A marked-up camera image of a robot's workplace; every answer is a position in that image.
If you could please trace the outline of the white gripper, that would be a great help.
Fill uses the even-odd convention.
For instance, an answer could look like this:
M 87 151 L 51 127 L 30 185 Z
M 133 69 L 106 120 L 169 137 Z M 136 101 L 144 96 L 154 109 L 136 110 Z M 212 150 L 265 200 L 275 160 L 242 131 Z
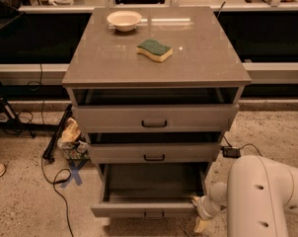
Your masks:
M 192 197 L 191 201 L 194 205 L 197 205 L 197 212 L 199 217 L 195 220 L 194 232 L 202 233 L 208 222 L 217 215 L 227 211 L 226 201 L 215 201 L 210 196 Z

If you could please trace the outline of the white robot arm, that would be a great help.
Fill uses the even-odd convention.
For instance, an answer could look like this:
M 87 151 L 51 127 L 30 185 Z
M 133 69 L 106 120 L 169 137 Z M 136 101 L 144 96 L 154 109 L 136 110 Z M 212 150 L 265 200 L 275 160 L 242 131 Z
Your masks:
M 260 156 L 237 159 L 228 181 L 194 197 L 195 231 L 227 214 L 227 237 L 288 237 L 285 214 L 298 214 L 298 168 Z

